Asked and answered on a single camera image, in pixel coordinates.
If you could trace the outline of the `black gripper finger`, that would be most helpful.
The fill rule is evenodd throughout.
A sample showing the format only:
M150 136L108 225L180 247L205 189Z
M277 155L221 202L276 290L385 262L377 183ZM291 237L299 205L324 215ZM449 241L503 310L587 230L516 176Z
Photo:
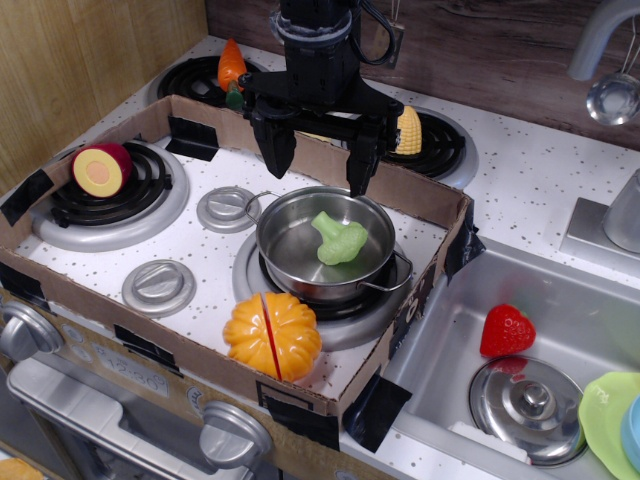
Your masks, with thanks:
M294 130L284 121L253 112L250 117L254 137L268 171L281 179L294 158L296 139Z
M371 178L386 153L386 137L381 131L363 129L348 143L346 178L352 198L366 194Z

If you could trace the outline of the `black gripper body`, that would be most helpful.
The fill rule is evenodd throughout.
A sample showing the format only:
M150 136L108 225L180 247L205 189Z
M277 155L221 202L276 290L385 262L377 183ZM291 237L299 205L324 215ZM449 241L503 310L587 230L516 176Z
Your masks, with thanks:
M396 148L403 107L361 77L361 65L371 60L358 29L280 34L286 69L240 77L246 114L262 124L260 135L272 126L350 145L371 137L381 150Z

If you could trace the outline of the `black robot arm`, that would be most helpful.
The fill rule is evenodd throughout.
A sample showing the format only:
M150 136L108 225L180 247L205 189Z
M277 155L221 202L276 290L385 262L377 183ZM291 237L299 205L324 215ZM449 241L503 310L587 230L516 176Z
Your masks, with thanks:
M396 149L404 107L365 83L362 65L386 63L396 38L369 1L283 1L271 16L286 68L244 74L243 115L268 171L290 168L298 132L344 142L353 197L366 193L380 159Z

